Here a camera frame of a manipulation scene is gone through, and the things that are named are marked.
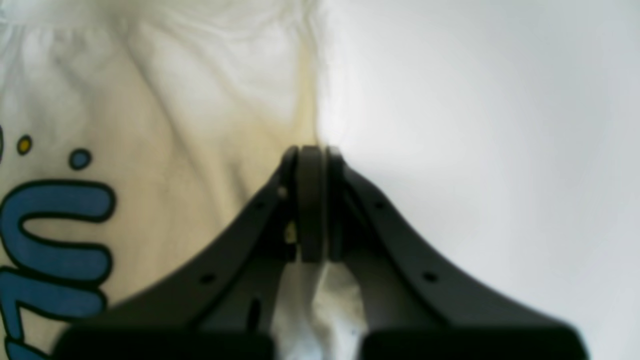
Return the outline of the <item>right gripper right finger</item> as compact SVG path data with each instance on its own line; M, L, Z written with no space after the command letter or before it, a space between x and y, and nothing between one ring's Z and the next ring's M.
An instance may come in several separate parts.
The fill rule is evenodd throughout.
M578 331L447 260L338 148L326 150L328 255L355 277L359 360L587 360Z

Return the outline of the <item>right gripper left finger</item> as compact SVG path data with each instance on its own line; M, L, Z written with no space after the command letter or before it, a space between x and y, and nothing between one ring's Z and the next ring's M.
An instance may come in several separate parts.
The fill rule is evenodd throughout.
M55 360L272 360L282 272L323 259L323 151L291 146L210 245L157 284L71 326Z

